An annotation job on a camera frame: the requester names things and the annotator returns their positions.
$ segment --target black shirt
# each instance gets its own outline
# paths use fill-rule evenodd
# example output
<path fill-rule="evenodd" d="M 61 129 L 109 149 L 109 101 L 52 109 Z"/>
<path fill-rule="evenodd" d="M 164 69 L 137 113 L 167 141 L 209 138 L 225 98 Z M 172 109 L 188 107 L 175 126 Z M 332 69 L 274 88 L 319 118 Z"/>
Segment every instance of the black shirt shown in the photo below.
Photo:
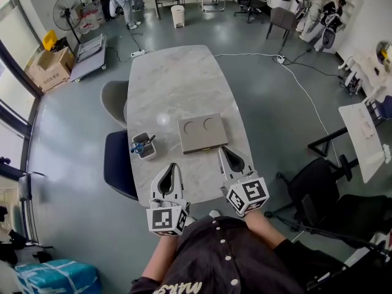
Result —
<path fill-rule="evenodd" d="M 341 263 L 288 240 L 271 250 L 245 222 L 207 216 L 185 229 L 164 281 L 141 277 L 130 293 L 304 293 L 332 266 Z"/>
<path fill-rule="evenodd" d="M 325 20 L 329 15 L 338 14 L 341 17 L 343 14 L 343 9 L 340 6 L 336 8 L 335 2 L 331 1 L 323 6 L 323 14 L 324 16 L 320 22 L 322 25 L 326 25 Z"/>

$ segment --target black and white marker cube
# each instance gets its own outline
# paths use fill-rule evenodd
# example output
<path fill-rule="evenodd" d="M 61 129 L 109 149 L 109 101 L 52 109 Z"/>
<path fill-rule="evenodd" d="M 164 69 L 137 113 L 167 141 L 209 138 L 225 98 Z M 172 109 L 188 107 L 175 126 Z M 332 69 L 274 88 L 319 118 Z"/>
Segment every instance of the black and white marker cube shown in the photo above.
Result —
<path fill-rule="evenodd" d="M 269 197 L 264 178 L 233 184 L 226 196 L 239 214 L 260 208 Z"/>
<path fill-rule="evenodd" d="M 160 236 L 181 235 L 187 216 L 182 206 L 147 209 L 148 230 Z"/>

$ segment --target scissors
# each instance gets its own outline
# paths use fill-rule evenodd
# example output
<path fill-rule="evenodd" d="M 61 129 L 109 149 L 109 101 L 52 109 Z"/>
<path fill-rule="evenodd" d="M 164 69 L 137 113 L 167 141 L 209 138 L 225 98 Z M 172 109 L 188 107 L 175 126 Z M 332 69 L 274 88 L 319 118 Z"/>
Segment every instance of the scissors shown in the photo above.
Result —
<path fill-rule="evenodd" d="M 145 146 L 150 144 L 151 141 L 155 138 L 155 135 L 151 136 L 150 139 L 145 140 L 141 143 L 132 143 L 130 144 L 130 152 L 133 153 L 137 153 L 137 154 L 141 154 L 144 150 L 145 150 Z"/>

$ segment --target cardboard box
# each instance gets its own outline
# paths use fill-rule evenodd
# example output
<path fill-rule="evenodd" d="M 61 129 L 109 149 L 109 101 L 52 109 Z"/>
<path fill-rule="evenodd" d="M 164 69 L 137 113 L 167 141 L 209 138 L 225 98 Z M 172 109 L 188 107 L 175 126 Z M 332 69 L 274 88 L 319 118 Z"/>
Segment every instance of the cardboard box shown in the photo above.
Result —
<path fill-rule="evenodd" d="M 75 57 L 68 47 L 50 52 L 44 50 L 32 62 L 27 74 L 43 92 L 67 82 L 75 64 Z"/>

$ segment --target yellow object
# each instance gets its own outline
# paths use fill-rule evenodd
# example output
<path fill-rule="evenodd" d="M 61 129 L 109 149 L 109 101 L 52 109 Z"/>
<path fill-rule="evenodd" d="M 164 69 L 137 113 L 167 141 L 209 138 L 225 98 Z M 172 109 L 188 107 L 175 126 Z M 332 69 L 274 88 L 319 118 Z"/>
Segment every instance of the yellow object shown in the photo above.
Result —
<path fill-rule="evenodd" d="M 43 46 L 50 51 L 57 42 L 57 36 L 54 30 L 48 31 L 48 34 L 43 38 Z"/>

